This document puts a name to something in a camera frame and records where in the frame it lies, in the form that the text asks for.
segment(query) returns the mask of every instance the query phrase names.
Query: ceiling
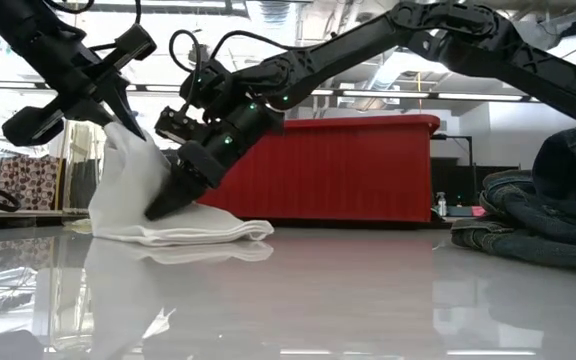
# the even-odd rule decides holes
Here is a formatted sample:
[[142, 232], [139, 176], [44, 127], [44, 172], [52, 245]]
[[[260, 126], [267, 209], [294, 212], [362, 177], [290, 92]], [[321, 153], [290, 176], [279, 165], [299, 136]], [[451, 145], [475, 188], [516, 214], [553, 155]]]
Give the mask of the ceiling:
[[[200, 42], [213, 47], [219, 39], [232, 30], [247, 30], [263, 34], [277, 42], [307, 46], [329, 39], [332, 32], [342, 33], [392, 8], [397, 0], [296, 0], [285, 1], [222, 1], [222, 0], [142, 0], [144, 15], [142, 25], [159, 45], [158, 50], [142, 62], [133, 61], [124, 69], [124, 75], [134, 84], [179, 85], [187, 74], [177, 68], [168, 56], [168, 39], [184, 28], [195, 31]], [[88, 46], [112, 42], [134, 21], [133, 0], [97, 0], [92, 11], [78, 16], [60, 14], [60, 17], [88, 33]], [[576, 1], [547, 0], [485, 0], [485, 5], [498, 9], [503, 16], [513, 20], [557, 19], [576, 12]], [[535, 25], [535, 29], [544, 26]], [[182, 62], [188, 62], [191, 50], [189, 39], [180, 37], [175, 53]], [[279, 53], [270, 45], [255, 40], [235, 37], [226, 42], [217, 58], [230, 70], [239, 70], [259, 63], [262, 59]], [[551, 52], [576, 63], [576, 37], [566, 39]], [[428, 64], [416, 55], [395, 54], [392, 51], [365, 61], [327, 81], [325, 88], [354, 88], [375, 90], [441, 91], [456, 93], [515, 94], [518, 91], [497, 80], [475, 79], [454, 74], [447, 69]], [[16, 56], [0, 38], [0, 81], [41, 82], [42, 79], [23, 59]], [[0, 90], [0, 120], [24, 105], [47, 103], [50, 93], [13, 94]], [[418, 100], [386, 102], [359, 99], [351, 103], [329, 100], [330, 106], [349, 106], [360, 110], [382, 108], [418, 108]], [[149, 121], [166, 105], [181, 103], [181, 99], [166, 97], [133, 96], [133, 109]], [[463, 108], [459, 101], [424, 101], [424, 108]], [[313, 106], [312, 99], [301, 106]]]

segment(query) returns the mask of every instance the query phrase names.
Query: blue jeans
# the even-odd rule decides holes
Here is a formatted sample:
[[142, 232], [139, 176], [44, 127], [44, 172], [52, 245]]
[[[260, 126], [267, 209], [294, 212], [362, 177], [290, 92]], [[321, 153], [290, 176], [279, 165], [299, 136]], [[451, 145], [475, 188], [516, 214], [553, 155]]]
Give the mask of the blue jeans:
[[487, 215], [456, 222], [454, 244], [576, 269], [576, 128], [547, 139], [532, 172], [490, 175], [484, 189]]

